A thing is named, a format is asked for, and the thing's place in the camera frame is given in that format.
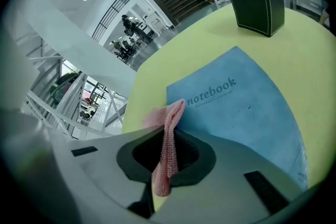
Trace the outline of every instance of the black railing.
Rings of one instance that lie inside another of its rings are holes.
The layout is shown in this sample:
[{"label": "black railing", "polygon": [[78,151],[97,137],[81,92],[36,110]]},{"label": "black railing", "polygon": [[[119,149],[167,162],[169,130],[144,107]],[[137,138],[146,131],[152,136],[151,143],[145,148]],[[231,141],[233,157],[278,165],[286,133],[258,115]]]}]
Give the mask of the black railing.
[{"label": "black railing", "polygon": [[112,20],[117,16],[119,11],[124,8],[124,6],[130,0],[115,0],[107,12],[104,14],[102,19],[100,20],[98,26],[96,27],[95,31],[93,32],[92,38],[99,42],[103,34],[105,33],[106,29],[111,24]]}]

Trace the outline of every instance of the stair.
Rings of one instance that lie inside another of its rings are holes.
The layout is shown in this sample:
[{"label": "stair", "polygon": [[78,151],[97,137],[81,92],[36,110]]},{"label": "stair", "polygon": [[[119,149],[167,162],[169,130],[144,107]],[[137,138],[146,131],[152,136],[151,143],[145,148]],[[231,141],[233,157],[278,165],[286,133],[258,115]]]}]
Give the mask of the stair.
[{"label": "stair", "polygon": [[166,13],[173,17],[177,23],[190,16],[197,10],[210,5],[206,0],[154,0]]}]

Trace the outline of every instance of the pink cloth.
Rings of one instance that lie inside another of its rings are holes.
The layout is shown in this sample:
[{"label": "pink cloth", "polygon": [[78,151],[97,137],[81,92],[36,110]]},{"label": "pink cloth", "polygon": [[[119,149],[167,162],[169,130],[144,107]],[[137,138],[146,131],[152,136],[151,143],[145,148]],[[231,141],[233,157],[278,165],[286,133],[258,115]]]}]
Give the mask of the pink cloth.
[{"label": "pink cloth", "polygon": [[169,195],[169,179],[178,172],[174,128],[180,121],[184,108],[185,100],[181,99],[164,108],[153,109],[143,121],[144,127],[164,125],[160,162],[152,173],[154,193],[160,197]]}]

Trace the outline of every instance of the table surface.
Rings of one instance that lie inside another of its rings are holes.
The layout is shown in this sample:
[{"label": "table surface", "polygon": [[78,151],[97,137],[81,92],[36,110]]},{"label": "table surface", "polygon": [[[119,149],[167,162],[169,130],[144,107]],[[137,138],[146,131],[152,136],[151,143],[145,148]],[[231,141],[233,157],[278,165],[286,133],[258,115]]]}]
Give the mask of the table surface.
[{"label": "table surface", "polygon": [[309,186],[327,175],[336,153],[336,38],[314,20],[285,9],[271,38],[237,26],[232,5],[204,17],[138,70],[122,132],[142,129],[152,108],[166,105],[166,87],[238,46],[277,85],[305,143]]}]

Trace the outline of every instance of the blue notebook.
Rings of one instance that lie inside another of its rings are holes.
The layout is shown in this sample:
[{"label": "blue notebook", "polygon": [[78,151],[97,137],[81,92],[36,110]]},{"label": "blue notebook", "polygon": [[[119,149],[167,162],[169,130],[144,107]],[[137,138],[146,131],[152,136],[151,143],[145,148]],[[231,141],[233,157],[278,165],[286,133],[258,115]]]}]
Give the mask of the blue notebook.
[{"label": "blue notebook", "polygon": [[234,47],[167,87],[167,104],[185,99],[178,128],[244,144],[308,188],[307,157],[296,120],[268,75]]}]

